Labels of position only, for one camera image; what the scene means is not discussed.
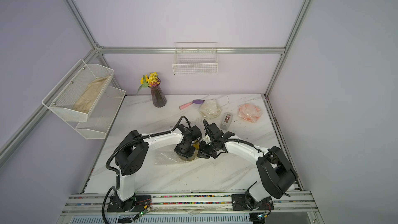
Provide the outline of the dark yellow patterned plate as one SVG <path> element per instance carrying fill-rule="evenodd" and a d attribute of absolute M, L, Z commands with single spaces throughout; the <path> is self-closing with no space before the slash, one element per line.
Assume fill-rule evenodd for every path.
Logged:
<path fill-rule="evenodd" d="M 199 149 L 200 149 L 200 141 L 196 141 L 191 145 L 191 148 L 188 153 L 178 156 L 183 161 L 192 161 L 197 157 Z"/>

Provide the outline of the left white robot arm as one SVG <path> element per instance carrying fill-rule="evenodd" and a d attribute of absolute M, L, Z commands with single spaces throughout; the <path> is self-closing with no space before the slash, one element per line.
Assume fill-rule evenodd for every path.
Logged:
<path fill-rule="evenodd" d="M 175 145 L 174 152 L 177 155 L 191 159 L 195 154 L 193 144 L 201 137 L 199 127 L 186 127 L 183 124 L 154 134 L 131 131 L 105 164 L 106 169 L 116 173 L 115 190 L 118 199 L 125 202 L 135 195 L 135 174 L 143 166 L 148 151 Z"/>

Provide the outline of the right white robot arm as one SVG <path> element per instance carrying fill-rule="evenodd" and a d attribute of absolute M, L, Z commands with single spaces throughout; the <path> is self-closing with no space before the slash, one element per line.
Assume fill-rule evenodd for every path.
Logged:
<path fill-rule="evenodd" d="M 215 123 L 204 120 L 203 124 L 205 140 L 200 142 L 200 158 L 217 159 L 221 154 L 231 153 L 256 166 L 260 181 L 245 191 L 246 204 L 258 204 L 269 197 L 290 196 L 287 191 L 296 182 L 297 173 L 279 147 L 260 147 L 232 132 L 224 133 Z"/>

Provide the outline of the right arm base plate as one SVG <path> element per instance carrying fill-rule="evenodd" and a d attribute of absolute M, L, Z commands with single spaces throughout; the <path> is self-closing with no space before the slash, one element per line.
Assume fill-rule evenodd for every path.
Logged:
<path fill-rule="evenodd" d="M 233 194 L 232 207 L 234 211 L 272 211 L 274 204 L 271 197 L 256 201 L 253 197 L 246 194 Z"/>

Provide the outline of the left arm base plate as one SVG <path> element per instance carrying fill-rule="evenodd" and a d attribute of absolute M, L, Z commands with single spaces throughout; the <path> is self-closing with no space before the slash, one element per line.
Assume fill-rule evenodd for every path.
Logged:
<path fill-rule="evenodd" d="M 107 207 L 108 213 L 122 213 L 122 212 L 142 212 L 145 208 L 148 208 L 151 204 L 151 196 L 137 196 L 134 195 L 132 198 L 121 201 L 118 195 L 113 195 L 110 197 L 110 202 Z"/>

